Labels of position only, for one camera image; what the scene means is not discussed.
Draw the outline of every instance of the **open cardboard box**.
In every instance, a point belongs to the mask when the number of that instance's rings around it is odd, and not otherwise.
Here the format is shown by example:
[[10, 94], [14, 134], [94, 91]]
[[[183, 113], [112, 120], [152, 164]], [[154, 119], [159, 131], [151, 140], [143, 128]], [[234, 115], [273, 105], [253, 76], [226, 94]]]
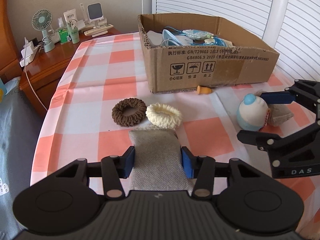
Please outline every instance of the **open cardboard box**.
[[[151, 48], [147, 32], [161, 33], [166, 26], [208, 31], [231, 41], [234, 47]], [[266, 82], [279, 57], [279, 53], [260, 38], [222, 17], [142, 14], [138, 16], [138, 27], [149, 89], [153, 93], [194, 90], [198, 85], [217, 87]]]

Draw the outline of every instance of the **ribbed black surface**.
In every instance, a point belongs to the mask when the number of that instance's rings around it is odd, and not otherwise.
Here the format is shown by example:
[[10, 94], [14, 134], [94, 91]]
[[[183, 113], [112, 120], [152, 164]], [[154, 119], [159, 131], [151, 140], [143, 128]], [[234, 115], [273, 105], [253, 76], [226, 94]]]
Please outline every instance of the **ribbed black surface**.
[[[245, 240], [266, 239], [237, 232], [209, 202], [187, 192], [132, 191], [122, 201], [108, 202], [91, 224], [63, 236], [36, 236], [23, 231], [17, 240]], [[268, 239], [302, 239], [294, 232]]]

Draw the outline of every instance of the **scrunchie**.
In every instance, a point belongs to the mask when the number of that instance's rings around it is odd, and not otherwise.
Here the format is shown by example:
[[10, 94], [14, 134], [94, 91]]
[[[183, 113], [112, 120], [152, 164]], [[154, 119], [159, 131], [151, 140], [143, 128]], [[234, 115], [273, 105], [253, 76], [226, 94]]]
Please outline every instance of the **scrunchie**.
[[179, 110], [160, 103], [148, 106], [146, 115], [153, 125], [164, 129], [174, 129], [182, 122], [182, 114]]
[[[123, 112], [128, 107], [138, 109], [137, 112], [129, 116], [124, 116]], [[112, 118], [116, 124], [122, 127], [130, 127], [139, 124], [146, 117], [146, 104], [137, 98], [127, 98], [120, 101], [112, 109]]]

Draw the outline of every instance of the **nightstand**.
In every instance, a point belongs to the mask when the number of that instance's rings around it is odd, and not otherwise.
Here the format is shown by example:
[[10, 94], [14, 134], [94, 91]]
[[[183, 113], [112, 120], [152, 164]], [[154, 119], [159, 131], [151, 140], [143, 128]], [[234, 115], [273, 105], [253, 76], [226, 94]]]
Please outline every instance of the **nightstand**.
[[[115, 28], [112, 28], [108, 30], [107, 34], [101, 35], [100, 37], [117, 34], [121, 33]], [[19, 88], [20, 90], [23, 90], [35, 110], [42, 117], [46, 115], [46, 110], [32, 92], [25, 71], [27, 69], [28, 77], [37, 95], [45, 107], [49, 108], [51, 98], [53, 97], [58, 83], [77, 48], [81, 42], [92, 39], [91, 36], [85, 36], [83, 33], [80, 33], [79, 36], [80, 42], [77, 44], [73, 44], [72, 42], [62, 45], [60, 43], [56, 43], [56, 47], [52, 51], [45, 53], [41, 50], [37, 52], [35, 59], [23, 70]]]

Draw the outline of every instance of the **orange cone-shaped object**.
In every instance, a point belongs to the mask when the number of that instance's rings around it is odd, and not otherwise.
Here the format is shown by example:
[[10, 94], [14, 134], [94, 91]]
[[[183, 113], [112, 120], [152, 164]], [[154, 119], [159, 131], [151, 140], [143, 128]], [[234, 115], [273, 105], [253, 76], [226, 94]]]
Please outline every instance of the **orange cone-shaped object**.
[[198, 93], [198, 95], [200, 95], [200, 94], [211, 94], [212, 93], [212, 89], [198, 86], [197, 93]]

